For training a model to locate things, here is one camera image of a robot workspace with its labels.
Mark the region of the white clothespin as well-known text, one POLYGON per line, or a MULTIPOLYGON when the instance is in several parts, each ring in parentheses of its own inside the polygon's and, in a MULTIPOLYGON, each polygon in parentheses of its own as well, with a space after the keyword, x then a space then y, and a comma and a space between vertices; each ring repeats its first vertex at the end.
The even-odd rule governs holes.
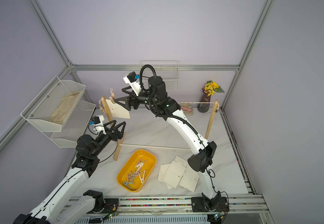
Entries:
POLYGON ((135 173, 139 173, 139 171, 141 170, 141 168, 143 167, 143 164, 139 164, 137 166, 135 166, 135 173))
POLYGON ((143 184, 144 183, 144 180, 145 180, 145 173, 146 171, 144 170, 143 172, 140 172, 139 173, 139 179, 140 179, 140 182, 143 184))

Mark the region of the teal clothespin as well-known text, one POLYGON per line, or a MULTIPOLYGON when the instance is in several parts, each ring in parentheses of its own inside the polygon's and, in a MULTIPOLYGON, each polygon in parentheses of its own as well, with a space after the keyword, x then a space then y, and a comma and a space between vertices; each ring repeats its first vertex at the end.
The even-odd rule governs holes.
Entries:
POLYGON ((131 184, 131 183, 132 183, 132 182, 123 182, 123 185, 124 185, 127 189, 133 191, 133 189, 129 186, 129 184, 131 184))

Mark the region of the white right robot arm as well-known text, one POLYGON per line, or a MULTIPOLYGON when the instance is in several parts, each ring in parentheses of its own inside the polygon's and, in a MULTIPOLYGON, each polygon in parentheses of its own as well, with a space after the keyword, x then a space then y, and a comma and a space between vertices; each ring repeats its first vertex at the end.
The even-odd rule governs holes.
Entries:
POLYGON ((180 105, 166 91, 166 84, 162 77, 157 76, 153 66, 142 66, 139 74, 130 72, 123 77, 128 85, 122 89, 126 97, 115 99, 115 103, 126 110, 138 109, 144 105, 155 117, 163 118, 187 142, 192 151, 188 159, 189 166, 198 173, 202 184, 203 208, 213 211, 219 206, 220 192, 217 192, 212 179, 212 159, 217 145, 205 139, 188 121, 180 105))

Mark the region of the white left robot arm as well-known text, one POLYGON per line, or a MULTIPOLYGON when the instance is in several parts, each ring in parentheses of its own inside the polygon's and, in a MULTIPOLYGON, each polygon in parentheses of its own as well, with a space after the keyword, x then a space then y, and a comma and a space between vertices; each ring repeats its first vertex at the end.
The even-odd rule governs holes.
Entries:
POLYGON ((115 120, 101 125, 97 137, 88 134, 80 136, 76 146, 76 160, 65 178, 31 212, 20 214, 15 224, 73 224, 88 212, 102 213, 107 208, 104 195, 100 191, 88 190, 78 202, 64 210, 66 203, 95 172, 101 163, 98 155, 111 142, 117 142, 124 136, 126 122, 115 120))

